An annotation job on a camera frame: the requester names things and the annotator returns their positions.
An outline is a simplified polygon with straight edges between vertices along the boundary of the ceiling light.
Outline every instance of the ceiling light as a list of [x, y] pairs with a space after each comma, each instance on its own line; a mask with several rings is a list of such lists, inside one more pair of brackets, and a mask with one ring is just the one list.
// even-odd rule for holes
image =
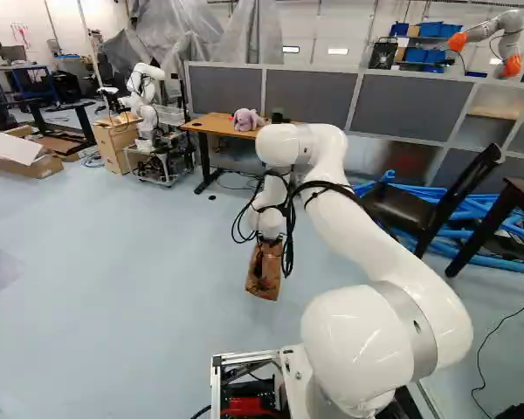
[[283, 52], [287, 54], [298, 54], [300, 48], [298, 46], [285, 46], [283, 47]]
[[329, 55], [348, 55], [349, 48], [328, 48]]

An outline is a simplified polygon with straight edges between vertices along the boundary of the blue bin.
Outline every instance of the blue bin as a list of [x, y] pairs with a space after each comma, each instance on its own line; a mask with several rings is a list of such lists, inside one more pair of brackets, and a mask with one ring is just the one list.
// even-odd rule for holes
[[436, 65], [424, 65], [422, 72], [445, 72], [445, 68]]
[[422, 22], [418, 26], [420, 37], [440, 37], [443, 22]]
[[425, 57], [425, 63], [435, 64], [438, 61], [446, 59], [446, 51], [440, 50], [429, 50], [427, 51], [427, 57]]
[[399, 24], [398, 22], [396, 22], [390, 28], [390, 36], [395, 37], [395, 36], [407, 35], [409, 27], [410, 27], [410, 24]]
[[461, 29], [461, 24], [443, 24], [440, 28], [440, 36], [441, 38], [450, 38], [456, 32], [460, 32]]
[[427, 57], [427, 50], [421, 48], [408, 48], [405, 50], [404, 61], [412, 63], [424, 63], [425, 57]]

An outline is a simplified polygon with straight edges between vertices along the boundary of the black chair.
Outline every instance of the black chair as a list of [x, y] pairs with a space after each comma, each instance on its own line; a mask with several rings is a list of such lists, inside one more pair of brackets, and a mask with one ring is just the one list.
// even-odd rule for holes
[[362, 200], [390, 227], [414, 236], [417, 239], [414, 254], [422, 258], [452, 212], [501, 163], [501, 156], [500, 148], [496, 144], [490, 144], [473, 159], [438, 204], [428, 203], [384, 182], [377, 182]]

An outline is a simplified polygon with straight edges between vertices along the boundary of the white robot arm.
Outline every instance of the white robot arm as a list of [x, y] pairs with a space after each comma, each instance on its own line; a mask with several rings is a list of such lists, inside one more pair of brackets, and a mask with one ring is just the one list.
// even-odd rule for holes
[[146, 140], [153, 140], [152, 133], [159, 122], [155, 109], [150, 105], [155, 97], [155, 80], [165, 80], [165, 72], [161, 68], [138, 63], [134, 66], [126, 84], [130, 96], [116, 99], [118, 89], [114, 87], [102, 87], [98, 91], [107, 97], [111, 111], [118, 112], [122, 105], [122, 107], [129, 107], [133, 114], [143, 118], [143, 122], [140, 122], [137, 127], [141, 138]]
[[448, 47], [456, 52], [462, 52], [466, 43], [483, 41], [499, 30], [504, 30], [499, 41], [499, 54], [503, 62], [497, 65], [494, 77], [497, 79], [514, 77], [521, 72], [521, 51], [518, 39], [524, 30], [524, 12], [522, 10], [507, 10], [465, 32], [458, 32], [448, 40]]
[[[259, 158], [273, 169], [308, 164], [303, 182], [340, 185], [348, 185], [347, 146], [346, 135], [325, 124], [269, 125], [256, 140]], [[302, 201], [319, 190], [305, 189]], [[284, 219], [278, 210], [255, 209], [285, 196], [283, 181], [267, 176], [248, 213], [262, 236], [276, 237]], [[348, 416], [373, 417], [396, 388], [461, 360], [472, 344], [472, 322], [452, 288], [354, 201], [329, 190], [306, 211], [322, 237], [360, 265], [370, 282], [326, 292], [308, 306], [301, 321], [304, 351], [327, 398]]]

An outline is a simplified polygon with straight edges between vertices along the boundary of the black desk leg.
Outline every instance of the black desk leg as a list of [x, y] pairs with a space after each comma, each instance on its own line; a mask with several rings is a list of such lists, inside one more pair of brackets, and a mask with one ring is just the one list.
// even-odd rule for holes
[[221, 168], [217, 168], [215, 172], [210, 173], [208, 135], [206, 133], [198, 132], [198, 140], [200, 142], [200, 162], [202, 163], [203, 182], [194, 189], [196, 195], [200, 195], [204, 189], [210, 186], [210, 184], [224, 172]]
[[468, 241], [465, 242], [464, 247], [460, 249], [451, 264], [445, 269], [445, 274], [448, 278], [458, 275], [462, 268], [470, 262], [473, 255], [481, 249], [481, 246], [486, 240], [491, 237], [502, 222], [505, 221], [505, 218], [508, 217], [508, 214], [514, 209], [515, 205], [514, 190], [511, 186], [506, 186], [492, 208], [487, 212], [481, 224], [473, 232]]
[[89, 143], [95, 143], [95, 135], [89, 123], [89, 118], [87, 118], [87, 112], [85, 106], [76, 106], [76, 115], [78, 115], [79, 124], [81, 125], [81, 131], [86, 137], [86, 141]]

